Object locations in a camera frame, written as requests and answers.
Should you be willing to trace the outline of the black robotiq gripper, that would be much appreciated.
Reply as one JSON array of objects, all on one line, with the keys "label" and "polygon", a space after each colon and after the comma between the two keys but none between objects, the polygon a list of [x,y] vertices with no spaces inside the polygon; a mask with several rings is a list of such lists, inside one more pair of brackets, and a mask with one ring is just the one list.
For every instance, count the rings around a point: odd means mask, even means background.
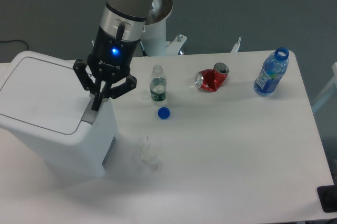
[{"label": "black robotiq gripper", "polygon": [[[117,99],[136,88],[137,79],[130,74],[130,63],[138,41],[123,40],[124,34],[126,34],[124,25],[118,26],[116,36],[106,33],[100,27],[87,62],[77,59],[73,65],[82,87],[94,95],[92,110],[99,110],[104,100]],[[86,71],[87,65],[95,82]],[[126,78],[124,83],[111,88],[112,81],[118,82],[123,78]],[[106,83],[101,91],[102,81]]]}]

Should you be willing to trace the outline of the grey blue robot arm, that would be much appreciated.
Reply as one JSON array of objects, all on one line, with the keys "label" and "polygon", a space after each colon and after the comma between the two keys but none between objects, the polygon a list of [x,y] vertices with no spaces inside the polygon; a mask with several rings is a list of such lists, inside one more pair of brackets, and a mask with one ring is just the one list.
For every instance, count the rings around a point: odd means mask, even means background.
[{"label": "grey blue robot arm", "polygon": [[106,0],[93,50],[76,60],[73,70],[93,97],[91,109],[136,87],[130,63],[143,33],[153,0]]}]

